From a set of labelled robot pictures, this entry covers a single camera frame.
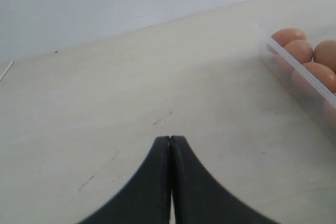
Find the wooden table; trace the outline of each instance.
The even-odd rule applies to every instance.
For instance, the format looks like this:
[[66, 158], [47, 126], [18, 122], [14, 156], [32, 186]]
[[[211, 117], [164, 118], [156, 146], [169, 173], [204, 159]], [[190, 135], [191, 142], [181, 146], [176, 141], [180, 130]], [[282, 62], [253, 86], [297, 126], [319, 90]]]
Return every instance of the wooden table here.
[[180, 134], [263, 214], [333, 223], [335, 145], [260, 62], [251, 25], [314, 1], [253, 0], [16, 62], [0, 83], [0, 222], [78, 222], [156, 136]]

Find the clear plastic container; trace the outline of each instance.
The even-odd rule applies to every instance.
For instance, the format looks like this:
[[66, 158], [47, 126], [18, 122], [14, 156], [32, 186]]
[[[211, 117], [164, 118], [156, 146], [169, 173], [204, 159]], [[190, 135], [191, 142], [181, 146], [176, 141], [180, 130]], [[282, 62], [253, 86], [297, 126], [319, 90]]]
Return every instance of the clear plastic container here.
[[[259, 56], [262, 61], [336, 143], [336, 96], [271, 38], [271, 35], [278, 30], [298, 28], [307, 34], [308, 42], [313, 49], [324, 40], [336, 39], [336, 9], [330, 6], [332, 6], [330, 3], [320, 3], [307, 9], [291, 11], [258, 22], [256, 27], [261, 35]], [[270, 52], [270, 47], [274, 49], [273, 53]], [[276, 57], [288, 63], [288, 71], [284, 71], [279, 65], [279, 58]], [[293, 85], [291, 74], [295, 70], [303, 77], [305, 85], [316, 91], [314, 95], [303, 94]]]

